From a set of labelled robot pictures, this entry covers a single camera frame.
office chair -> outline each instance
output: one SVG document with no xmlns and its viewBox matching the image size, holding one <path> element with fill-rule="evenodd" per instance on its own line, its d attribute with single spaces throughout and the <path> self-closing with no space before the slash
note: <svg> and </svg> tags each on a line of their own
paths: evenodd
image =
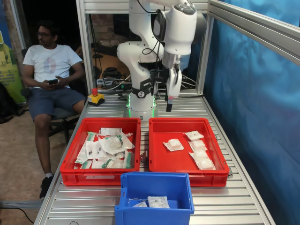
<svg viewBox="0 0 300 225">
<path fill-rule="evenodd" d="M 27 51 L 28 51 L 28 48 L 22 50 L 23 57 L 25 57 Z M 73 73 L 74 73 L 74 70 L 71 67 L 70 75 L 72 75 Z M 84 96 L 88 95 L 85 77 L 83 77 L 82 79 L 70 82 L 69 86 L 71 89 L 78 91 L 79 93 L 83 94 Z M 28 102 L 28 97 L 29 97 L 30 93 L 31 93 L 30 88 L 24 88 L 21 90 L 21 95 L 26 98 L 27 102 Z M 63 131 L 64 135 L 65 135 L 66 145 L 67 145 L 69 142 L 69 130 L 75 129 L 76 122 L 78 121 L 79 117 L 71 119 L 71 120 L 67 120 L 69 117 L 76 116 L 77 113 L 70 112 L 70 111 L 64 110 L 62 108 L 55 108 L 54 113 L 55 113 L 55 116 L 52 117 L 51 127 L 54 126 L 55 128 L 52 128 L 49 131 L 49 137 Z"/>
</svg>

smartphone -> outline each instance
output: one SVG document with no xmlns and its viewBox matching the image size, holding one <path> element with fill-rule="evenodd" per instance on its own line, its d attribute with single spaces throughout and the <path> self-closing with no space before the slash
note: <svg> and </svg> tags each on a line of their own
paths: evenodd
<svg viewBox="0 0 300 225">
<path fill-rule="evenodd" d="M 57 79 L 57 78 L 48 81 L 48 84 L 49 84 L 49 85 L 51 85 L 51 84 L 56 84 L 56 83 L 58 83 L 58 79 Z"/>
</svg>

black hair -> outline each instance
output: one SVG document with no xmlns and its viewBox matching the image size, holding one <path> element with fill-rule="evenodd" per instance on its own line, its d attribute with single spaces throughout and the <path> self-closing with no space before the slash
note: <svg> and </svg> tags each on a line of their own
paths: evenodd
<svg viewBox="0 0 300 225">
<path fill-rule="evenodd" d="M 59 35 L 60 29 L 55 25 L 55 23 L 51 20 L 41 20 L 38 22 L 38 29 L 40 26 L 47 28 L 50 31 L 50 34 L 54 37 L 55 35 Z"/>
</svg>

hand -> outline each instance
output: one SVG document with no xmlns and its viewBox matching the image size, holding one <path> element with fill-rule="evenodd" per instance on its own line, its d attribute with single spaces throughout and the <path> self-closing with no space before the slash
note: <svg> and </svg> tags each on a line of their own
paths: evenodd
<svg viewBox="0 0 300 225">
<path fill-rule="evenodd" d="M 43 82 L 40 82 L 39 87 L 45 90 L 54 90 L 55 86 L 54 84 L 48 84 L 49 81 L 44 80 Z"/>
<path fill-rule="evenodd" d="M 62 78 L 60 76 L 55 77 L 59 80 L 57 84 L 54 84 L 56 88 L 63 88 L 69 83 L 67 78 Z"/>
</svg>

